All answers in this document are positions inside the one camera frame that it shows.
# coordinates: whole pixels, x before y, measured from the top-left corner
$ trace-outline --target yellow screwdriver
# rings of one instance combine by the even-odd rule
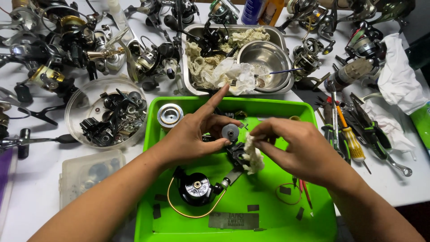
[[[355,134],[352,132],[351,127],[347,125],[344,115],[342,114],[341,108],[339,106],[336,106],[336,108],[338,110],[339,117],[341,118],[341,123],[343,126],[342,131],[348,141],[348,147],[350,149],[352,159],[354,159],[355,161],[362,162],[363,165],[366,167],[367,171],[372,174],[372,172],[370,172],[369,168],[364,162],[366,157],[364,156],[360,143],[358,143],[357,137],[355,137]]]

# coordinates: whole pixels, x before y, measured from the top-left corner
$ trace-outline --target paintbrush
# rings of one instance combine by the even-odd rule
[[[283,71],[273,71],[273,72],[270,72],[270,73],[260,74],[260,75],[255,74],[254,77],[256,78],[256,77],[259,77],[259,76],[278,74],[278,73],[284,73],[284,72],[289,72],[289,71],[297,71],[297,70],[301,70],[301,69],[303,69],[303,68],[297,68],[297,69],[291,69],[291,70],[283,70]]]

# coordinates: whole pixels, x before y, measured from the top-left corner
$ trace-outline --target white cloth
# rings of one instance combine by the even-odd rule
[[[202,70],[201,76],[204,81],[212,83],[221,88],[226,83],[236,80],[236,86],[230,86],[230,93],[238,96],[246,94],[255,89],[254,68],[248,63],[237,64],[234,57],[222,60],[213,71]]]
[[[378,122],[378,126],[387,135],[393,149],[402,152],[414,150],[415,145],[405,137],[402,126],[389,112],[378,104],[373,103],[371,99],[367,100],[361,107],[369,115],[371,120]]]
[[[423,88],[409,66],[399,34],[390,34],[382,41],[387,45],[387,62],[378,80],[379,90],[387,103],[398,105],[410,115],[423,107],[428,98],[424,97]]]
[[[248,175],[255,174],[264,168],[263,155],[252,143],[254,138],[249,132],[246,132],[246,142],[243,148],[246,154],[243,155],[243,158],[249,161],[249,166],[243,165],[243,168],[248,171]]]

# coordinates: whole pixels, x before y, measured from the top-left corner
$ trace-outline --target blue spray can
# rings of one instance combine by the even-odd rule
[[[244,25],[256,25],[261,15],[267,0],[246,0],[242,12],[242,23]]]

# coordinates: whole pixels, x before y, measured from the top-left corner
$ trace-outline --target green tray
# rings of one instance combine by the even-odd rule
[[[167,103],[175,103],[182,107],[184,114],[195,112],[208,99],[202,97],[159,97],[152,101],[148,111],[148,121],[143,150],[147,150],[165,136],[157,121],[158,109]],[[268,99],[231,98],[226,97],[219,108],[224,112],[243,110],[248,118],[241,120],[248,123],[252,130],[260,123],[257,116],[290,117],[300,116],[302,121],[316,125],[315,114],[304,102],[289,102]],[[244,141],[246,129],[240,130],[239,141]],[[276,147],[285,149],[287,142],[282,138],[276,141]],[[283,183],[291,183],[292,176],[283,171],[273,161],[264,156],[265,168],[257,174],[248,176],[242,174],[231,187],[214,211],[229,213],[248,213],[247,205],[259,205],[259,226],[267,230],[231,230],[209,228],[209,216],[191,219],[177,214],[167,202],[155,201],[156,194],[166,195],[167,187],[172,178],[174,168],[165,171],[154,182],[138,204],[135,242],[143,241],[334,241],[337,225],[332,199],[323,187],[309,184],[308,191],[313,210],[309,208],[305,194],[296,205],[286,205],[275,196],[275,188]],[[226,152],[206,156],[194,161],[191,165],[183,166],[187,174],[201,172],[211,184],[221,182],[233,168],[228,161]],[[199,216],[205,214],[214,205],[192,207],[187,205],[179,196],[176,182],[170,190],[172,204],[181,212]],[[295,202],[299,198],[298,189],[292,188],[291,195],[280,194],[286,202]],[[161,217],[153,218],[153,205],[160,204]],[[299,208],[303,207],[303,218],[296,219]]]

